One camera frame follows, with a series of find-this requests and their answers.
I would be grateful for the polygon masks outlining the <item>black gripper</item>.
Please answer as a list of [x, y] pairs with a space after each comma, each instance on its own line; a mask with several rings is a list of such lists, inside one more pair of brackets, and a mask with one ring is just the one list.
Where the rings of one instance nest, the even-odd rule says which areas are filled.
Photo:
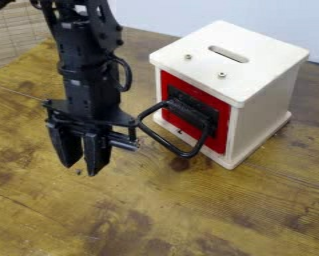
[[83, 156], [79, 136], [84, 136], [84, 160], [89, 176], [95, 176], [108, 165], [111, 146], [138, 150], [138, 121], [119, 107], [111, 107], [102, 117], [92, 118], [71, 114], [65, 100], [45, 100], [43, 106], [48, 110], [47, 128], [52, 146], [64, 167], [69, 168]]

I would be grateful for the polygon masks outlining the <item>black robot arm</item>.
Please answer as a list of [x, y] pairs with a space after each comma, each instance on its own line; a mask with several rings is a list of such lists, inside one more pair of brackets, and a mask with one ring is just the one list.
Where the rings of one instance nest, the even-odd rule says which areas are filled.
[[29, 0], [43, 12], [56, 42], [65, 98], [47, 100], [47, 128], [64, 166], [79, 160], [91, 176], [115, 147], [138, 148], [136, 119], [120, 109], [132, 72], [115, 55], [122, 31], [107, 0]]

